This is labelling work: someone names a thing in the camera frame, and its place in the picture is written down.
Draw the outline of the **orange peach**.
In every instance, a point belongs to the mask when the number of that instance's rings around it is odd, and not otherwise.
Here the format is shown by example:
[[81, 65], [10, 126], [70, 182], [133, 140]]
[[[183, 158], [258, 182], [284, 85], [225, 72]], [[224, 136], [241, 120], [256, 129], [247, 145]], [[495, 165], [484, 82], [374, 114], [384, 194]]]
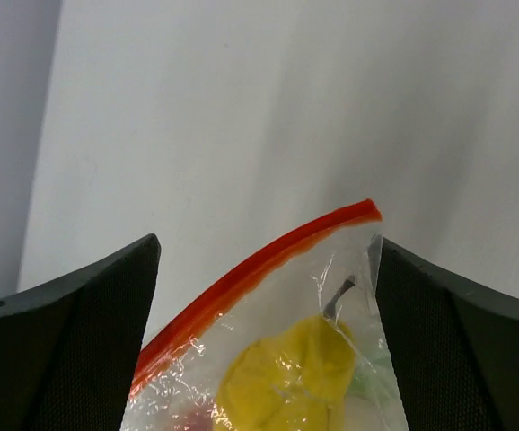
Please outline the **orange peach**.
[[189, 410], [173, 415], [167, 427], [172, 431], [211, 431], [210, 413], [205, 410]]

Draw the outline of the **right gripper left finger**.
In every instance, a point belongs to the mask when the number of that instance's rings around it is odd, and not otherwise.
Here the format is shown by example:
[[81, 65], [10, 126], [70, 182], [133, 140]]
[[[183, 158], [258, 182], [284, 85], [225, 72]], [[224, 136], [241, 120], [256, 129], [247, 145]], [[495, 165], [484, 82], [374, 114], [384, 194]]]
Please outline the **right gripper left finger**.
[[120, 428], [160, 254], [148, 234], [0, 299], [0, 430]]

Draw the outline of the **yellow pear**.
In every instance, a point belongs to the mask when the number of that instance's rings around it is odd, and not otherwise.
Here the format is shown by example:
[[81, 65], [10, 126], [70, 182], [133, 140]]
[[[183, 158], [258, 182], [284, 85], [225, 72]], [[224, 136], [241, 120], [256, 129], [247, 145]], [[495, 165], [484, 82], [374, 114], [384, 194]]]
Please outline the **yellow pear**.
[[320, 315], [259, 339], [218, 385], [214, 430], [341, 430], [356, 367], [353, 334]]

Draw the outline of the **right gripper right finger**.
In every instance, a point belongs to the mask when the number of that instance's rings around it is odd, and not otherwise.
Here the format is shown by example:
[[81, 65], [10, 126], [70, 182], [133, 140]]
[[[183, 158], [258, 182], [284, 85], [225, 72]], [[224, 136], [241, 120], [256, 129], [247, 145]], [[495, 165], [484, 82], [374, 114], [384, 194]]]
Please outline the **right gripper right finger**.
[[411, 430], [519, 430], [519, 299], [383, 240], [376, 298]]

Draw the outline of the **clear zip top bag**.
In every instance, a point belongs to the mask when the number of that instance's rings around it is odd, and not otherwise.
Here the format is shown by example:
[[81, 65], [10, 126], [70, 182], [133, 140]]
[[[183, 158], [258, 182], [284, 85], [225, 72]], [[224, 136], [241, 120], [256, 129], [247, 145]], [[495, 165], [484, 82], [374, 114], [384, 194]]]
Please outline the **clear zip top bag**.
[[370, 200], [253, 253], [141, 351], [125, 430], [404, 430]]

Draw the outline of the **white green cabbage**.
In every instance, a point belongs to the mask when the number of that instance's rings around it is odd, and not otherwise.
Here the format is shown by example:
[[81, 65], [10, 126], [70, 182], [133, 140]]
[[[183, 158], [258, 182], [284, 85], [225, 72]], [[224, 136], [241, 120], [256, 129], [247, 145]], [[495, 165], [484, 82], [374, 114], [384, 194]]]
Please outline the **white green cabbage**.
[[344, 401], [343, 430], [408, 430], [391, 355], [386, 346], [357, 359]]

